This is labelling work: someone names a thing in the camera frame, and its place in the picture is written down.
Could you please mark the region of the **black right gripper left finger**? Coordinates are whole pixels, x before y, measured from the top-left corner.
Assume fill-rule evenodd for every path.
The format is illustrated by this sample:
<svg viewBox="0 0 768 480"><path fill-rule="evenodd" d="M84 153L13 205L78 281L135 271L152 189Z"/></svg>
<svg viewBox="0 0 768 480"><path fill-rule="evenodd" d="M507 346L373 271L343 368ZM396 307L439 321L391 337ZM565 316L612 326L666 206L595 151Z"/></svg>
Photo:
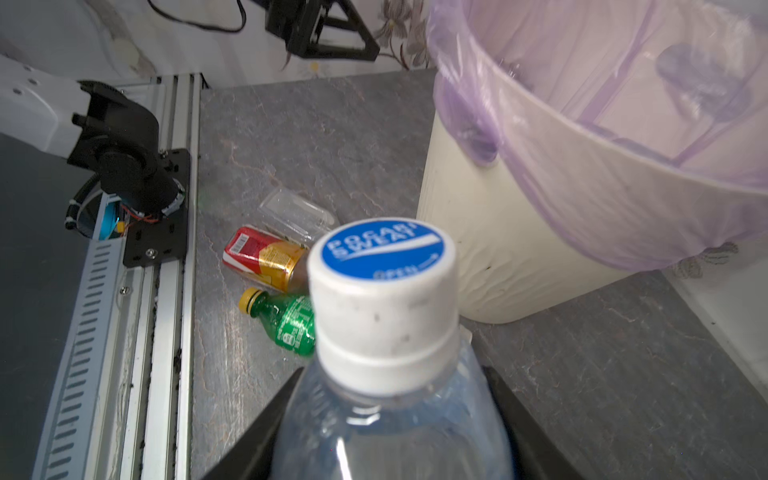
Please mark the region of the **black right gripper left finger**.
<svg viewBox="0 0 768 480"><path fill-rule="evenodd" d="M304 368L296 369L204 480L268 479L278 430Z"/></svg>

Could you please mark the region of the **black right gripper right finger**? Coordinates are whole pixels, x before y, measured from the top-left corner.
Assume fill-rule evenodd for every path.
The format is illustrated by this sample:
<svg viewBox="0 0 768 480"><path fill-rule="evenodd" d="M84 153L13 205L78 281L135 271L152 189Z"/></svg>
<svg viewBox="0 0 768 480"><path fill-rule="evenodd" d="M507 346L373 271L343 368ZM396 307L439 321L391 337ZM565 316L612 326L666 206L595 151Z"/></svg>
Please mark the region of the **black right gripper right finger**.
<svg viewBox="0 0 768 480"><path fill-rule="evenodd" d="M514 478L584 480L497 370L483 366L482 371L510 441Z"/></svg>

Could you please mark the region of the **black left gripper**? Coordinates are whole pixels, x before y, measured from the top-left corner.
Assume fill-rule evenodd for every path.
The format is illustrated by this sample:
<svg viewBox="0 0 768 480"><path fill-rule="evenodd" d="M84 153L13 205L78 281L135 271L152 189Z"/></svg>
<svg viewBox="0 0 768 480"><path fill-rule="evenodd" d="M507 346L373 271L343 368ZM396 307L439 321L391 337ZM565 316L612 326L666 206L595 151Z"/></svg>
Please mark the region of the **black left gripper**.
<svg viewBox="0 0 768 480"><path fill-rule="evenodd" d="M286 51L309 60L374 62L380 47L351 1L264 1L265 29L280 38ZM352 33L362 47L322 43L325 30Z"/></svg>

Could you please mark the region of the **small blue label bottle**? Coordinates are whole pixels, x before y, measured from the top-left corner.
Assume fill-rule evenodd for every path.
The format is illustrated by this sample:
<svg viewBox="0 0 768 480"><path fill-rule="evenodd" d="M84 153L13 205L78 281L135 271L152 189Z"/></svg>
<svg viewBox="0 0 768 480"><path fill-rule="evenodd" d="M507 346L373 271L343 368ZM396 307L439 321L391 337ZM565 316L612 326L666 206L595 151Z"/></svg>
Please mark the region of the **small blue label bottle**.
<svg viewBox="0 0 768 480"><path fill-rule="evenodd" d="M316 347L274 479L512 479L515 457L460 329L457 250L407 218L342 226L308 261Z"/></svg>

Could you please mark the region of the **clear bottle green cap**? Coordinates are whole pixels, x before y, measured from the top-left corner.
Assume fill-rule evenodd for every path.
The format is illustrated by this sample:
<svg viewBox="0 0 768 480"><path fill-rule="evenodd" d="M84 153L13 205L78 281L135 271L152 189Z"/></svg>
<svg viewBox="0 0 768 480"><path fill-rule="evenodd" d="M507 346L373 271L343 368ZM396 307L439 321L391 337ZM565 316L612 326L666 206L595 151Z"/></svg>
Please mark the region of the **clear bottle green cap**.
<svg viewBox="0 0 768 480"><path fill-rule="evenodd" d="M339 225L333 213L284 187L272 190L258 212L270 232L305 248Z"/></svg>

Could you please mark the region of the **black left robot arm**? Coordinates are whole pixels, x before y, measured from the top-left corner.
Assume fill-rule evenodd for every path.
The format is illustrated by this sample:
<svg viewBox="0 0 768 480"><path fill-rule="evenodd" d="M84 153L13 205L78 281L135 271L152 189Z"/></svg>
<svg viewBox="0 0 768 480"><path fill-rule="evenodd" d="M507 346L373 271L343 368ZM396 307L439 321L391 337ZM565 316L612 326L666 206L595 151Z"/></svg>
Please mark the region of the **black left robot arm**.
<svg viewBox="0 0 768 480"><path fill-rule="evenodd" d="M350 1L261 1L265 29L288 54L373 62L380 47ZM129 213L155 223L181 210L188 188L172 177L153 113L99 81L49 75L1 59L1 131L89 170Z"/></svg>

